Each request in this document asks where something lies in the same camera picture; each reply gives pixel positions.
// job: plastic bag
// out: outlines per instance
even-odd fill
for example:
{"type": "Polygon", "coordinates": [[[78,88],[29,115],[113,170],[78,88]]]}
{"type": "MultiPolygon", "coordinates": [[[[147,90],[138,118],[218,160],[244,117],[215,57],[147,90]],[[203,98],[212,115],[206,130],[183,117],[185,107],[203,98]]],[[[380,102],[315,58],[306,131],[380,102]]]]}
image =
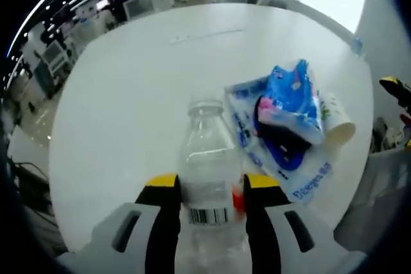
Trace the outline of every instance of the plastic bag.
{"type": "Polygon", "coordinates": [[[328,147],[312,146],[290,161],[292,170],[281,166],[278,157],[267,147],[267,140],[256,134],[254,109],[258,99],[265,94],[268,83],[269,76],[266,76],[225,88],[238,142],[262,172],[279,181],[290,201],[308,203],[333,174],[335,158],[328,147]]]}
{"type": "Polygon", "coordinates": [[[274,67],[258,106],[258,121],[286,127],[315,146],[324,141],[319,91],[307,61],[300,60],[292,71],[274,67]]]}

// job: paper cup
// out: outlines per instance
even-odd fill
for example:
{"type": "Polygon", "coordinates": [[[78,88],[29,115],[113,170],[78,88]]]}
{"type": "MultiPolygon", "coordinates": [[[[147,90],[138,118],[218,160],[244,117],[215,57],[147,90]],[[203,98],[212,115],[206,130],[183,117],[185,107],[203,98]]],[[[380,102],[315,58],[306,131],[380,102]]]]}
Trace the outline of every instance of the paper cup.
{"type": "Polygon", "coordinates": [[[320,98],[322,123],[326,134],[326,143],[342,146],[355,133],[355,124],[350,120],[345,110],[332,94],[320,98]]]}

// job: tissue packet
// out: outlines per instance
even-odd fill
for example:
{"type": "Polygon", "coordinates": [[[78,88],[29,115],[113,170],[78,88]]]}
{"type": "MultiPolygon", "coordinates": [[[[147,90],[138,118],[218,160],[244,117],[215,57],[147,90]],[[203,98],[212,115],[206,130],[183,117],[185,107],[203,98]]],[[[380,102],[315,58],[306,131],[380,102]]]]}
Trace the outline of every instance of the tissue packet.
{"type": "Polygon", "coordinates": [[[274,67],[258,106],[258,121],[286,127],[314,146],[322,144],[319,90],[307,61],[300,60],[292,71],[274,67]]]}

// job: yellow object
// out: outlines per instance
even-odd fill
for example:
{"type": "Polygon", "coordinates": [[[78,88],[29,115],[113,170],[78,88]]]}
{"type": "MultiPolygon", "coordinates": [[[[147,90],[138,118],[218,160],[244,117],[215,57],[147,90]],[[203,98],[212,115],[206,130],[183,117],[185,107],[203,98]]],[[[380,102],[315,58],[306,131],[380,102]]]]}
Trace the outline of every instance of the yellow object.
{"type": "Polygon", "coordinates": [[[247,173],[247,177],[250,180],[250,186],[252,189],[279,186],[276,179],[269,176],[255,175],[253,173],[247,173]]]}
{"type": "Polygon", "coordinates": [[[165,186],[173,187],[175,179],[177,177],[176,173],[166,173],[165,175],[156,176],[147,182],[146,186],[165,186]]]}
{"type": "Polygon", "coordinates": [[[386,77],[383,77],[383,78],[380,79],[380,80],[392,81],[393,83],[396,83],[396,84],[398,85],[397,79],[396,79],[395,77],[393,77],[393,76],[386,76],[386,77]]]}

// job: white round table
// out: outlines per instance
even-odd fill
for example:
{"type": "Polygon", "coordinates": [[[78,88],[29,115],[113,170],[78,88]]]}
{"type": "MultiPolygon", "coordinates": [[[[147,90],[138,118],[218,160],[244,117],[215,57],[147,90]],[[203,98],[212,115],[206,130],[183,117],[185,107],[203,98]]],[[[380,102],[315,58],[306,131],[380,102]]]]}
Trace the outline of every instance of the white round table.
{"type": "Polygon", "coordinates": [[[132,21],[91,42],[76,63],[58,105],[49,154],[51,199],[67,248],[83,247],[93,226],[134,202],[151,177],[177,171],[192,95],[222,98],[225,86],[300,58],[356,125],[334,175],[308,205],[335,228],[367,160],[369,66],[299,13],[208,4],[132,21]]]}

